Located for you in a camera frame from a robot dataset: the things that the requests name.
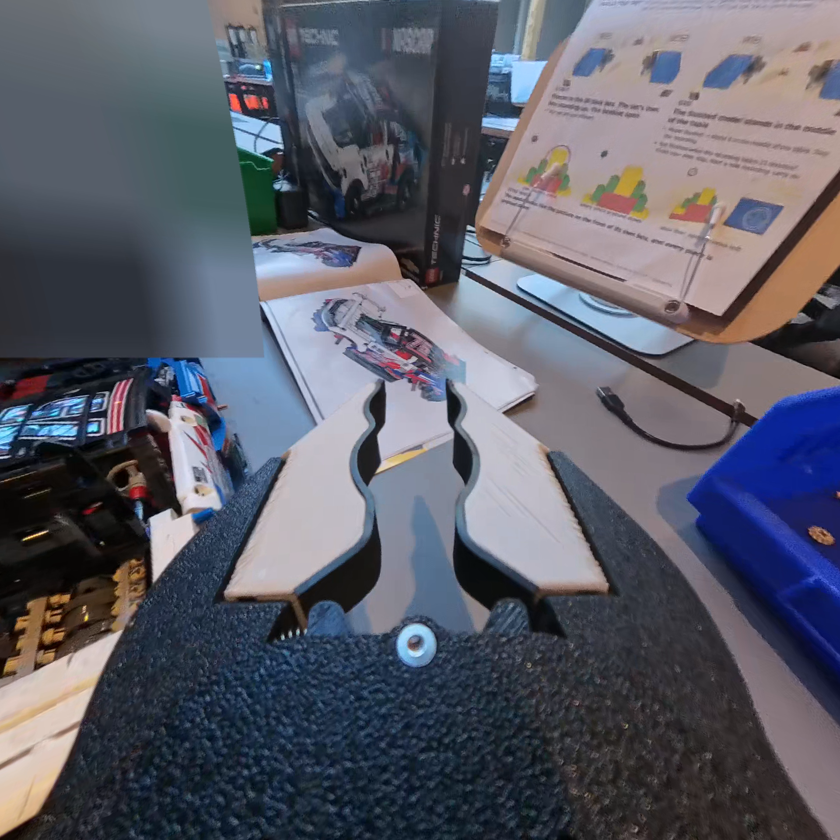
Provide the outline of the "open instruction booklet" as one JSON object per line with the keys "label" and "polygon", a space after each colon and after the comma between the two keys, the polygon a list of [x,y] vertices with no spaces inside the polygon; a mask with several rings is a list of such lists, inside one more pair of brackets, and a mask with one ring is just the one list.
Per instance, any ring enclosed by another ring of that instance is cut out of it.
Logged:
{"label": "open instruction booklet", "polygon": [[384,245],[319,227],[255,236],[252,248],[264,318],[315,422],[384,382],[383,460],[450,438],[448,380],[501,412],[535,396],[534,376],[471,338]]}

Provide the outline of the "blue plastic bin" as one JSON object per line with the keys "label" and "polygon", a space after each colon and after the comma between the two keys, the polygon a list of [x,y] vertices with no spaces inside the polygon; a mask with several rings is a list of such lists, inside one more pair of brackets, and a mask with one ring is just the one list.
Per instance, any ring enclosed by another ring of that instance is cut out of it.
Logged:
{"label": "blue plastic bin", "polygon": [[[687,499],[703,536],[838,684],[838,387],[777,402]],[[813,525],[836,544],[813,541]]]}

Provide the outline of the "yellow paper leaflet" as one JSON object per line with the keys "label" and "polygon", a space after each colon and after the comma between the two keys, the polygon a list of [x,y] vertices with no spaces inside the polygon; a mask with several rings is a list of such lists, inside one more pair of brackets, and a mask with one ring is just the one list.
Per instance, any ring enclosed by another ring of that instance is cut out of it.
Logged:
{"label": "yellow paper leaflet", "polygon": [[411,459],[414,459],[420,455],[424,455],[428,451],[427,447],[419,446],[415,448],[408,449],[402,453],[392,455],[388,458],[384,458],[377,470],[375,471],[375,475],[380,475],[381,473],[387,471],[388,469],[392,469],[394,467],[400,466]]}

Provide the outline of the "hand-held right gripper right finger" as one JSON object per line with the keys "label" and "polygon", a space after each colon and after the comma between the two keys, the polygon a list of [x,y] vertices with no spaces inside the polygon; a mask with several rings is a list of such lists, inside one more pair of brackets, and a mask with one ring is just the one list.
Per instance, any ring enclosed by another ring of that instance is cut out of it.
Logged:
{"label": "hand-held right gripper right finger", "polygon": [[467,385],[446,382],[454,567],[475,599],[605,595],[610,582],[548,448]]}

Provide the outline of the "black toy box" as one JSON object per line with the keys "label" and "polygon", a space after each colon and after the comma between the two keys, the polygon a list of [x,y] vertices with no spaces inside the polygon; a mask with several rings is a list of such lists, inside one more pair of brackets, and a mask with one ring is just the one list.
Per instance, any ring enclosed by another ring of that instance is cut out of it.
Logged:
{"label": "black toy box", "polygon": [[498,2],[263,2],[287,159],[318,219],[423,289],[461,274]]}

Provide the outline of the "green container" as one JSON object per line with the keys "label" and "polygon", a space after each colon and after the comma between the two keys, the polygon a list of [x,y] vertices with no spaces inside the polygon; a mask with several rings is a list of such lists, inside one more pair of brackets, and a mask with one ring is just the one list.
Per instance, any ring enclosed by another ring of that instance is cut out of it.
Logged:
{"label": "green container", "polygon": [[237,146],[240,173],[245,190],[249,231],[252,236],[277,231],[277,205],[273,161],[262,154]]}

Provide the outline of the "toy brick race car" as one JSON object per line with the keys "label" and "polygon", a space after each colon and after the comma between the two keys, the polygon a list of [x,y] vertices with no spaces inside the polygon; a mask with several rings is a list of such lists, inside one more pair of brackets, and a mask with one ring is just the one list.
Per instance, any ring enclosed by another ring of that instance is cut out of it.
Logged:
{"label": "toy brick race car", "polygon": [[45,803],[152,584],[249,475],[223,410],[199,359],[2,381],[3,835]]}

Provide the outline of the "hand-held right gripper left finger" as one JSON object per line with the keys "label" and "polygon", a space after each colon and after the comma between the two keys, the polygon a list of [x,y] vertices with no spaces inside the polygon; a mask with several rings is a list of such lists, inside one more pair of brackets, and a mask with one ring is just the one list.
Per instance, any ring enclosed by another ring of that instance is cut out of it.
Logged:
{"label": "hand-held right gripper left finger", "polygon": [[229,602],[319,602],[348,613],[373,590],[382,546],[370,484],[380,467],[382,381],[363,385],[280,459],[224,590]]}

